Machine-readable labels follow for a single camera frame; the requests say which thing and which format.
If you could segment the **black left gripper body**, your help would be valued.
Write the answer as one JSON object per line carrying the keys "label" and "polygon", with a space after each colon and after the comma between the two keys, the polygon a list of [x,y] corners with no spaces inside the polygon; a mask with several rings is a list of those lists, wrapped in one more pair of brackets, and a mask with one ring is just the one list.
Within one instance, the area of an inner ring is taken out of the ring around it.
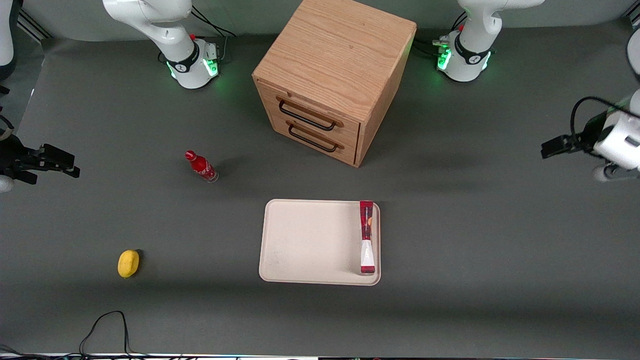
{"label": "black left gripper body", "polygon": [[569,121],[571,144],[571,150],[569,152],[576,153],[580,151],[590,155],[590,157],[601,157],[601,155],[594,150],[594,146],[601,136],[607,117],[607,112],[601,112],[589,119],[581,132],[576,132],[576,114],[573,113]]}

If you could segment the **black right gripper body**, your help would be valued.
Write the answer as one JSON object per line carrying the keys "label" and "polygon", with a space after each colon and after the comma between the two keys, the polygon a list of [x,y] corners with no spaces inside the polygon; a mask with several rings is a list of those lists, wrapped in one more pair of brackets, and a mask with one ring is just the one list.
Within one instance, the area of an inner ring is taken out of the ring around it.
{"label": "black right gripper body", "polygon": [[15,182],[36,185],[38,175],[30,172],[30,166],[39,166],[39,148],[24,146],[13,133],[1,135],[0,167],[2,186],[13,186]]}

